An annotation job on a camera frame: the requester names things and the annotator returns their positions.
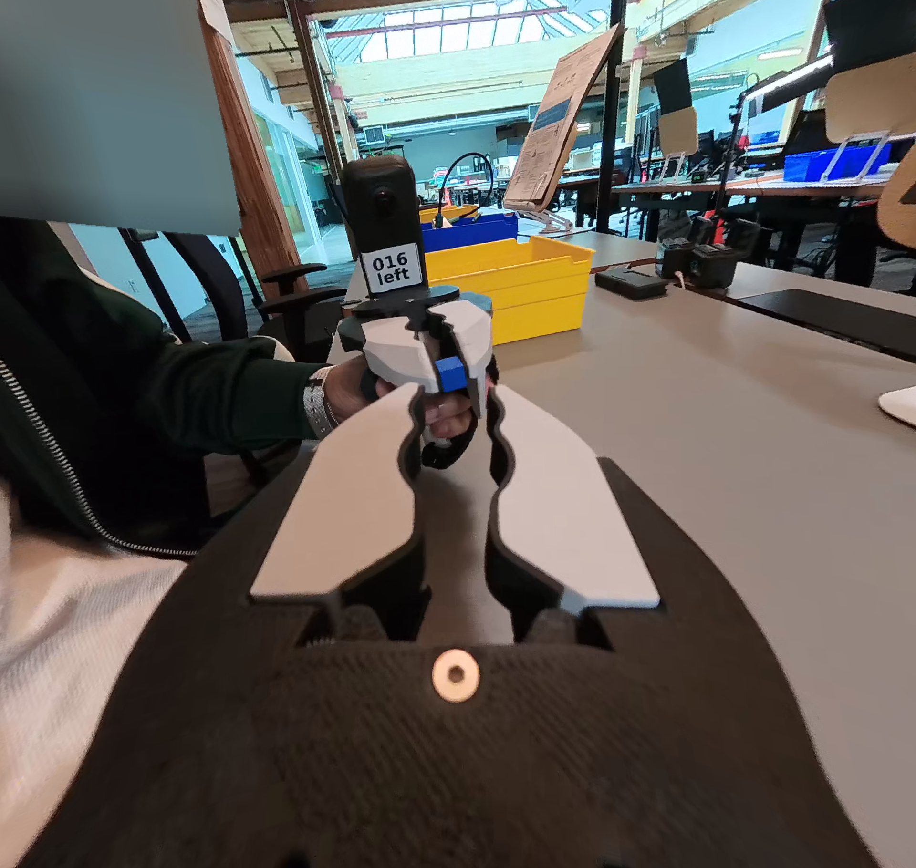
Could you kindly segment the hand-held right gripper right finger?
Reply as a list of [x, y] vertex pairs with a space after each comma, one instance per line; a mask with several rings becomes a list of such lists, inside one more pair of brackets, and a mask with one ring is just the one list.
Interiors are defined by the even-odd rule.
[[524, 640], [544, 610], [658, 610], [659, 590], [590, 446], [503, 384], [488, 394], [486, 583]]

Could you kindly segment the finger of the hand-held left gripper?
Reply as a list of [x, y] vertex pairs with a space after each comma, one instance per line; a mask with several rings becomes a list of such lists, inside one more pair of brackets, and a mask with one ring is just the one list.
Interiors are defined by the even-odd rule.
[[486, 415], [487, 367], [493, 358], [493, 332], [490, 310], [477, 303], [442, 303], [432, 308], [442, 337], [450, 339], [456, 359], [437, 361], [441, 384], [447, 391], [464, 388], [475, 416]]
[[437, 369], [428, 347], [407, 317], [387, 317], [362, 323], [363, 353], [378, 378], [395, 386], [417, 383], [426, 393], [440, 393]]

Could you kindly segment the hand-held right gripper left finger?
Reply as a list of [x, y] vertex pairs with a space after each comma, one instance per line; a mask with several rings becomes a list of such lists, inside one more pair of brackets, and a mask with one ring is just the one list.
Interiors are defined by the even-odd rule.
[[429, 604], [416, 480], [424, 392], [401, 385], [312, 453], [260, 569], [254, 602], [306, 602], [331, 618], [371, 609], [386, 636], [413, 641]]

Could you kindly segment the person's left forearm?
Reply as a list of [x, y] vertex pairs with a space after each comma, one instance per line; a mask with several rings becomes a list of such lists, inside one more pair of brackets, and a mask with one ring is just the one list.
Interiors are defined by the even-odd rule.
[[171, 445], [235, 454], [314, 439], [304, 393], [316, 363], [278, 359], [265, 337], [166, 343], [143, 370], [135, 412]]

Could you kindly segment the wooden top office desk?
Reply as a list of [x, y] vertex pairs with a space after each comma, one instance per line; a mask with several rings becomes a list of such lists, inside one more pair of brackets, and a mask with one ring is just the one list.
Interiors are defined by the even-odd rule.
[[874, 175], [811, 182], [785, 180], [782, 173], [776, 172], [738, 177], [724, 185], [717, 179], [683, 178], [626, 183], [613, 186], [606, 202], [601, 201], [597, 175], [564, 178], [559, 188], [576, 194], [575, 226], [583, 226], [591, 219], [596, 229], [606, 232], [611, 216], [637, 210], [643, 215], [638, 234], [648, 242], [658, 239], [660, 213], [664, 210], [695, 214], [724, 208], [737, 212], [739, 218], [756, 219], [763, 228], [765, 244], [759, 246], [760, 256], [752, 262], [781, 270], [810, 267], [822, 276], [830, 265], [829, 257], [803, 261], [797, 256], [804, 229], [830, 223], [834, 227], [834, 248], [842, 228], [852, 220], [854, 209], [876, 202], [897, 167], [885, 165]]

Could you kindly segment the blue plastic bin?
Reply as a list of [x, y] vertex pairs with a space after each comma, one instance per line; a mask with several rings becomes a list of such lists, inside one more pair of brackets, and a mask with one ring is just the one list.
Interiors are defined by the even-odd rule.
[[844, 145], [825, 150], [787, 155], [782, 180], [815, 183], [875, 175], [890, 159], [892, 143]]
[[425, 254], [453, 249], [516, 241], [520, 218], [515, 212], [464, 215], [454, 218], [450, 225], [436, 226], [434, 222], [420, 224]]

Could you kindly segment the black office chair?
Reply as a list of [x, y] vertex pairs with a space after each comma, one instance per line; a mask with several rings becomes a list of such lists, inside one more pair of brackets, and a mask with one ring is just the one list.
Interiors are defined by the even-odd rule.
[[[192, 336], [145, 248], [145, 243], [156, 238], [156, 233], [125, 228], [119, 228], [118, 232], [158, 307], [165, 314], [167, 328], [180, 342], [192, 342]], [[197, 278], [209, 299], [221, 339], [236, 341], [247, 338], [249, 330], [242, 286], [216, 245], [201, 234], [165, 233], [164, 237]], [[326, 363], [333, 336], [343, 319], [346, 288], [297, 289], [298, 282], [307, 275], [326, 269], [322, 264], [299, 264], [268, 272], [263, 280], [277, 287], [279, 294], [272, 299], [263, 299], [258, 295], [254, 278], [235, 239], [231, 239], [230, 244], [247, 281], [254, 308], [263, 322], [258, 335], [277, 340], [294, 361]]]

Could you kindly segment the wooden pillar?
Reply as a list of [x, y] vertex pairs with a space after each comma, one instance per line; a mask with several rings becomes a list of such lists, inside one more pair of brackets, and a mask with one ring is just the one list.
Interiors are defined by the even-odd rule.
[[199, 2], [198, 12], [233, 172], [240, 232], [264, 297], [275, 299], [281, 290], [276, 282], [269, 281], [270, 274], [297, 267], [300, 256], [239, 72], [235, 50], [205, 23]]

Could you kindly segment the black flat box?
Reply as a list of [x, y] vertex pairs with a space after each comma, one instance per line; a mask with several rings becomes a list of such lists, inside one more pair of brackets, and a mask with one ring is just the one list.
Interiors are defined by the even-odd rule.
[[632, 268], [608, 268], [596, 273], [595, 285], [630, 301], [653, 300], [667, 295], [668, 282]]

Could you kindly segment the cardboard sheet on white stand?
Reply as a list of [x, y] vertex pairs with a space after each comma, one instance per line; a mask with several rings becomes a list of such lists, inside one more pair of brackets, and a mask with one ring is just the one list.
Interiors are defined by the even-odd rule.
[[573, 229], [569, 221], [554, 218], [548, 208], [578, 135], [579, 109], [601, 69], [608, 65], [612, 44], [623, 37], [624, 27], [617, 23], [558, 60], [522, 143], [503, 204], [521, 220], [539, 224], [539, 235]]

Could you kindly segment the black battery charger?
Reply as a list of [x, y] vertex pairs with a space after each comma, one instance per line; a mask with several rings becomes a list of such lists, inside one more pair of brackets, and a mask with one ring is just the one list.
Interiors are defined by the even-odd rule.
[[686, 278], [695, 289], [728, 289], [735, 277], [740, 252], [725, 244], [694, 244]]
[[688, 280], [693, 275], [694, 250], [697, 243], [684, 237], [660, 240], [657, 245], [655, 271], [660, 279], [672, 280], [681, 275]]

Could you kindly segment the black pole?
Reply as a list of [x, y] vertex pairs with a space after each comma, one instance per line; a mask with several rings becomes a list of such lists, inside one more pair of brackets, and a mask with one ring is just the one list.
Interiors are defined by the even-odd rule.
[[616, 27], [614, 42], [606, 60], [604, 88], [604, 113], [602, 128], [602, 152], [597, 185], [595, 230], [610, 233], [610, 207], [614, 187], [614, 153], [621, 80], [619, 71], [623, 61], [625, 13], [627, 0], [610, 0], [609, 22]]

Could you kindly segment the pale knit shirt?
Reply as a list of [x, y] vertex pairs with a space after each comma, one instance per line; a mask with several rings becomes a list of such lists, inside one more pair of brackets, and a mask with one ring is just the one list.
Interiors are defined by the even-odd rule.
[[183, 561], [27, 526], [1, 486], [1, 865], [73, 782], [115, 681]]

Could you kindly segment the dark green zip jacket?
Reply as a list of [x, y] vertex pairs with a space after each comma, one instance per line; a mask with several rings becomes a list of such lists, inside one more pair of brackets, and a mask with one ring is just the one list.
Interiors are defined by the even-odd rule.
[[[204, 467], [216, 452], [177, 448], [135, 412], [143, 370], [183, 343], [86, 274], [46, 222], [1, 226], [1, 472], [22, 517], [133, 553], [193, 557], [219, 527]], [[259, 450], [223, 455], [245, 451]]]

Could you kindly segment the light bar lamp on tripod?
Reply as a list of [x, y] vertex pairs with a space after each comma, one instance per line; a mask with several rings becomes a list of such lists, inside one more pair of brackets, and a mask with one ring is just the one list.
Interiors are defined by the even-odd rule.
[[762, 99], [763, 104], [760, 110], [766, 112], [825, 86], [833, 72], [833, 52], [829, 51], [813, 61], [791, 71], [778, 72], [741, 91], [735, 107], [730, 112], [731, 132], [720, 172], [718, 202], [721, 202], [725, 196], [731, 167], [736, 159], [739, 129], [746, 104], [756, 99]]

